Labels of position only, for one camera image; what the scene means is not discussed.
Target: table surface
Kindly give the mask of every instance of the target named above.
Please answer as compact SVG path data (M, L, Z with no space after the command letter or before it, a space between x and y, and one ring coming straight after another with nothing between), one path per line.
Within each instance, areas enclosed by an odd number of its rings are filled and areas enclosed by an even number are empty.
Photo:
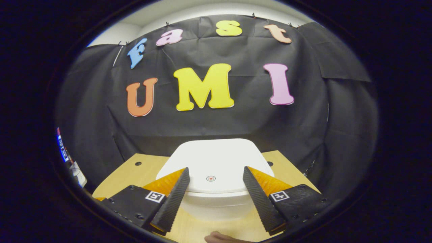
M267 161L273 163L271 169L275 178L291 186L305 184L319 192L279 151L264 152L262 155ZM133 155L96 188L93 197L109 198L129 185L144 186L154 181L168 158L138 153ZM141 162L141 165L136 166L136 162ZM212 231L254 242L276 236L270 236L265 231L255 207L245 218L225 222L202 222L190 216L180 207L171 232L168 232L166 237L180 243L205 243L204 237Z

